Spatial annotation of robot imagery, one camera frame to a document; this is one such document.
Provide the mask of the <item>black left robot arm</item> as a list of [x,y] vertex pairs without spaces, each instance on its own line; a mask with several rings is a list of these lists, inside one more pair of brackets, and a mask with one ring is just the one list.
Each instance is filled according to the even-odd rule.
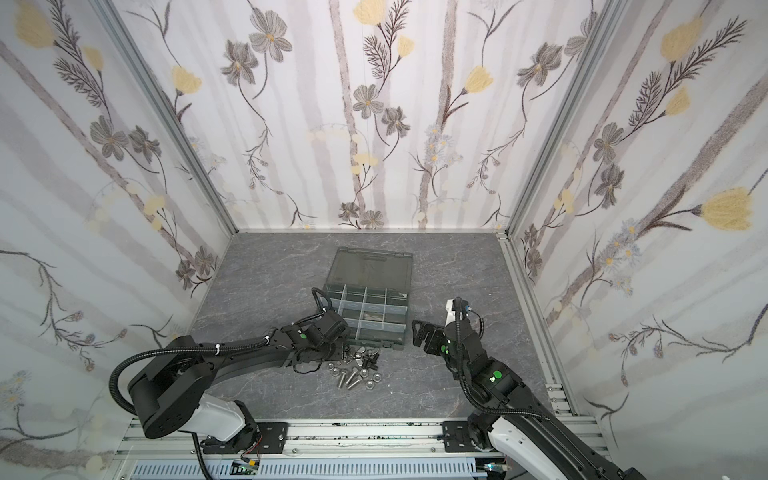
[[110,375],[109,392],[120,408],[139,418],[147,438],[161,438],[186,431],[207,390],[220,381],[340,359],[349,330],[338,313],[326,311],[241,341],[199,343],[182,336],[119,363]]

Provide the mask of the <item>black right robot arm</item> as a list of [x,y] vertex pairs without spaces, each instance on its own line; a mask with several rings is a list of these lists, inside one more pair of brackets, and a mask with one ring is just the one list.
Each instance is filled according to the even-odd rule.
[[549,412],[522,378],[490,356],[468,319],[414,321],[413,343],[441,357],[474,412],[469,443],[514,460],[536,479],[642,479],[598,453]]

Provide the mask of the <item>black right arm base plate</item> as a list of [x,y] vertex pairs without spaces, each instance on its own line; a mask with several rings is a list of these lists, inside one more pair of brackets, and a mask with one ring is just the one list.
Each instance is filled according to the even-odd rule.
[[446,453],[469,453],[478,450],[467,420],[446,420],[441,423],[441,428],[441,439]]

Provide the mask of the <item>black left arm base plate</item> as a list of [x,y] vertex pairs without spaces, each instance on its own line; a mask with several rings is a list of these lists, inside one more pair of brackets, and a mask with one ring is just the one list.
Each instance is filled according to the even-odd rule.
[[287,422],[247,422],[228,441],[208,437],[200,442],[205,454],[281,454],[287,440]]

